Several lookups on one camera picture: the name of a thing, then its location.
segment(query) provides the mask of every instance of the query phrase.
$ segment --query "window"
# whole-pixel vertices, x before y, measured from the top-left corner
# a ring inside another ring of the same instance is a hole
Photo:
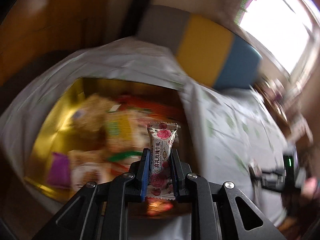
[[[292,74],[312,37],[312,22],[299,0],[247,0],[241,28]]]

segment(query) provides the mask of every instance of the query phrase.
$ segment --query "pink rose print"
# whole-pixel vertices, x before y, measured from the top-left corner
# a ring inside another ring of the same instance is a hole
[[[164,188],[167,185],[167,177],[164,174],[152,174],[150,184],[154,187]]]
[[[168,139],[170,137],[170,135],[171,135],[171,131],[170,130],[160,130],[157,133],[157,136],[162,140]]]
[[[161,123],[159,124],[160,129],[167,129],[167,124],[166,123]]]
[[[159,188],[153,188],[152,190],[150,190],[151,193],[155,196],[160,196],[161,194],[161,190]]]
[[[162,163],[162,167],[168,168],[168,167],[169,167],[169,162],[163,162],[163,163]]]

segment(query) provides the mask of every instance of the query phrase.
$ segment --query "blue stripe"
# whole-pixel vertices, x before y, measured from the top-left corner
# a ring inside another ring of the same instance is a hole
[[[213,88],[216,90],[248,89],[258,76],[258,66],[261,59],[261,55],[255,48],[235,35],[228,59]]]

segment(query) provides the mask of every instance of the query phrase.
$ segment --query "box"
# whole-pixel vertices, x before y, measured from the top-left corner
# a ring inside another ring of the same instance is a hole
[[[45,119],[32,153],[26,166],[25,180],[35,186],[44,195],[60,202],[67,202],[70,190],[51,187],[46,184],[47,174],[52,164],[52,152],[67,154],[71,150],[89,151],[96,148],[95,142],[79,137],[71,126],[71,117],[81,103],[93,93],[101,96],[117,98],[123,94],[139,96],[143,99],[174,106],[183,112],[178,91],[155,85],[114,80],[79,78],[65,91]],[[181,118],[179,136],[179,156],[181,161],[188,162],[192,171],[197,172],[197,165],[191,136],[186,118]]]

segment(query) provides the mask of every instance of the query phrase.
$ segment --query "metal screw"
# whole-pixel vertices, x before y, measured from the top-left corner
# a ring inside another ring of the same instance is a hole
[[[235,184],[233,184],[231,181],[227,181],[225,184],[226,188],[232,189],[235,187]]]
[[[85,184],[88,188],[93,188],[95,187],[97,184],[94,181],[89,181]]]
[[[188,179],[196,179],[198,178],[198,175],[192,172],[192,173],[188,173],[187,177]]]
[[[133,174],[131,172],[125,172],[124,174],[122,174],[122,177],[124,177],[125,179],[131,179],[133,177]]]

